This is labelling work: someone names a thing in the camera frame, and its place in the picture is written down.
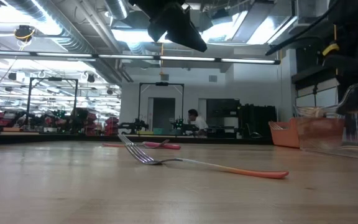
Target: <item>metal frame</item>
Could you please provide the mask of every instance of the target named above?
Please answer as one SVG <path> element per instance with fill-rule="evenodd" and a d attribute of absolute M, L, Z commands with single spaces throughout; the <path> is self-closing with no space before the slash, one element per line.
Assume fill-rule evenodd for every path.
<path fill-rule="evenodd" d="M 155 85 L 155 86 L 162 86 L 162 87 L 166 87 L 165 85 L 159 85 L 159 83 L 139 83 L 139 100 L 138 100 L 138 106 L 137 106 L 137 119 L 140 119 L 140 96 L 142 94 L 142 85 Z M 180 85 L 182 87 L 182 92 L 181 92 L 181 117 L 183 119 L 183 110 L 184 108 L 184 102 L 185 102 L 185 84 L 182 83 L 166 83 L 167 86 L 170 85 Z"/>
<path fill-rule="evenodd" d="M 34 80 L 40 80 L 40 82 L 42 80 L 48 80 L 50 82 L 62 82 L 62 81 L 74 81 L 75 82 L 75 92 L 74 92 L 74 107 L 73 107 L 73 111 L 74 111 L 74 117 L 76 115 L 76 105 L 77 105 L 77 93 L 78 93 L 78 79 L 77 78 L 57 78 L 57 77 L 49 77 L 49 78 L 37 78 L 37 77 L 31 77 L 30 78 L 30 85 L 29 85 L 29 97 L 27 99 L 27 111 L 25 113 L 25 121 L 24 123 L 26 125 L 29 125 L 29 115 L 30 115 L 30 102 L 31 102 L 31 91 L 34 87 L 37 86 L 37 84 L 34 85 L 34 87 L 32 86 L 32 82 Z"/>

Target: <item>orange container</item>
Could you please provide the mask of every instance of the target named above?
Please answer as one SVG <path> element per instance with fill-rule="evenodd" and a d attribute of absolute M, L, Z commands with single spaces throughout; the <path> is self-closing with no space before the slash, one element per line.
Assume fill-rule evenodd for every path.
<path fill-rule="evenodd" d="M 298 125 L 296 118 L 290 122 L 269 122 L 275 146 L 299 148 Z"/>

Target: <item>wooden table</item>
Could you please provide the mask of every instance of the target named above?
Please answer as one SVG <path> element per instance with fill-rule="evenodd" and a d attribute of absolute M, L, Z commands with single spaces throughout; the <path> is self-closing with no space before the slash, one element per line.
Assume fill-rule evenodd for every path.
<path fill-rule="evenodd" d="M 149 149 L 285 180 L 188 164 L 146 166 L 101 142 L 0 146 L 0 223 L 358 223 L 358 159 L 273 146 Z"/>

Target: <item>lamp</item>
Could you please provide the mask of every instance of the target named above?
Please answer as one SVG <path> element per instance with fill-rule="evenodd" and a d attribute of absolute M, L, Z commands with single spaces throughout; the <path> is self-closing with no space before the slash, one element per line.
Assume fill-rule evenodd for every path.
<path fill-rule="evenodd" d="M 90 83 L 94 83 L 94 81 L 95 81 L 94 74 L 89 74 L 88 78 L 86 79 L 86 81 L 88 81 Z"/>

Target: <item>yellow object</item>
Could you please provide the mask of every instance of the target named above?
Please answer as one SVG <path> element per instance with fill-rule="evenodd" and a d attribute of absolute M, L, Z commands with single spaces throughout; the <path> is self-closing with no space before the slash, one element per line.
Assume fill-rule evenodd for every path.
<path fill-rule="evenodd" d="M 332 50 L 340 50 L 338 44 L 331 44 L 330 46 L 328 46 L 324 51 L 323 51 L 323 55 L 327 56 L 328 53 L 330 53 Z"/>
<path fill-rule="evenodd" d="M 18 39 L 27 39 L 27 38 L 31 37 L 31 36 L 34 34 L 34 32 L 35 32 L 35 29 L 32 30 L 31 34 L 29 34 L 29 35 L 27 35 L 27 36 L 24 36 L 24 37 L 18 37 L 18 36 L 16 36 L 16 30 L 13 32 L 13 34 L 14 34 L 15 37 L 18 38 Z"/>
<path fill-rule="evenodd" d="M 138 131 L 137 134 L 148 134 L 148 135 L 150 135 L 150 134 L 154 134 L 154 132 L 153 131 Z"/>

